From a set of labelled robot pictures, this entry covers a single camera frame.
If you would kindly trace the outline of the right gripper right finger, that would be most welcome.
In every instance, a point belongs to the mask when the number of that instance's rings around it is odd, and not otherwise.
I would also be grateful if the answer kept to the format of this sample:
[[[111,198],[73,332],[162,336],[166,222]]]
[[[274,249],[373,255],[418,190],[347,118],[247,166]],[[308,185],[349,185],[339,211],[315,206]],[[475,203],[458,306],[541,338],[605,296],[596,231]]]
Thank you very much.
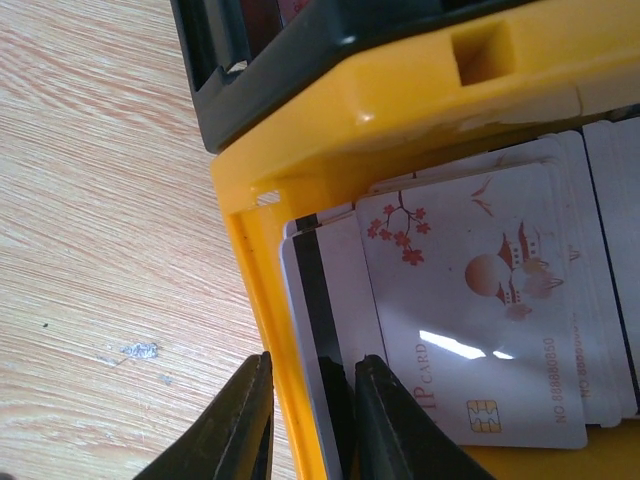
[[[355,366],[362,479],[491,479],[445,435],[377,355]]]

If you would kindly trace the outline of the yellow bin with cards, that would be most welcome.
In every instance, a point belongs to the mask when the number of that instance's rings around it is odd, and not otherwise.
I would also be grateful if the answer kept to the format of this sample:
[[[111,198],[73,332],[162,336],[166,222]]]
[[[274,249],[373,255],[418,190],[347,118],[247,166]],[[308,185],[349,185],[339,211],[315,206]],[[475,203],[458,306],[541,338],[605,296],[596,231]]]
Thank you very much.
[[[325,468],[280,268],[284,224],[638,100],[637,2],[535,1],[356,54],[213,161],[299,478]]]

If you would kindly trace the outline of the black bin with red cards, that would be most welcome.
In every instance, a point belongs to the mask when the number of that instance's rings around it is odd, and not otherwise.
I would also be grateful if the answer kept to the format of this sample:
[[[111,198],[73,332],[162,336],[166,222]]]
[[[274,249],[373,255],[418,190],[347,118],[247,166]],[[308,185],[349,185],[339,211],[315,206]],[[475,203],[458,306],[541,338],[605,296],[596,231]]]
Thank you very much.
[[[518,5],[311,1],[290,21],[275,1],[174,1],[171,9],[201,138],[219,154],[352,55]]]

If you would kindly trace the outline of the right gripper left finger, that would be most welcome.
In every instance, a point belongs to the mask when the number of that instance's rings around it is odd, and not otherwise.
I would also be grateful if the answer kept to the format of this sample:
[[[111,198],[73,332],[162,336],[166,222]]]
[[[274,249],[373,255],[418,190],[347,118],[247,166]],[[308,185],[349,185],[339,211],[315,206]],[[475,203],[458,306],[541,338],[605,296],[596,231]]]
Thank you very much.
[[[270,353],[249,356],[193,425],[138,479],[260,479],[272,473]]]

